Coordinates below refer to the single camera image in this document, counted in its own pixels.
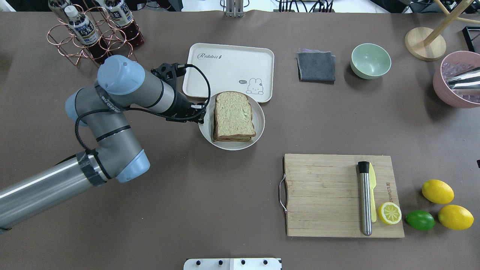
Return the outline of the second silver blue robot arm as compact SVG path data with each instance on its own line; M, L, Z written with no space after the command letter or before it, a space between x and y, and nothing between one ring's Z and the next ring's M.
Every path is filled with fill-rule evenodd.
M108 57L94 84L79 89L65 103L83 151L2 190L1 233L110 179L125 183L148 171L149 159L126 111L142 111L173 122L203 123L211 87L207 84L205 102L190 102L177 90L178 78L187 68L195 65L164 63L146 70L125 56Z

